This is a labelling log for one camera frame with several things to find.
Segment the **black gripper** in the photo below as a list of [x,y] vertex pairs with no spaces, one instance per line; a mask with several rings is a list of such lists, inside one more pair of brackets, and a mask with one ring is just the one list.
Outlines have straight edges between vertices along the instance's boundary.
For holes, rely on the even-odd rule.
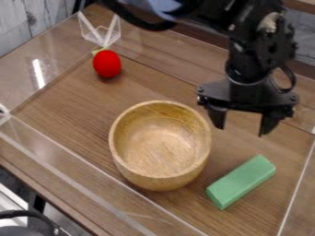
[[226,126],[228,110],[261,113],[259,136],[269,135],[279,122],[293,117],[298,95],[294,93],[297,76],[289,76],[291,86],[282,88],[271,77],[255,83],[239,83],[230,77],[196,89],[196,104],[208,111],[218,129]]

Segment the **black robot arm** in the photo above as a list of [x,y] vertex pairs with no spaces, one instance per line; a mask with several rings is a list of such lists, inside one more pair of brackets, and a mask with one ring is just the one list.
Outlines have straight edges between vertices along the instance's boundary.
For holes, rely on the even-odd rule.
[[286,19],[282,0],[147,0],[151,13],[160,18],[150,23],[127,6],[134,0],[100,0],[130,24],[143,30],[170,30],[195,18],[228,37],[226,78],[200,85],[196,103],[208,111],[216,128],[226,126],[230,110],[262,115],[259,134],[267,135],[279,122],[294,116],[299,97],[273,79],[275,70],[297,76],[286,65],[295,57],[295,29]]

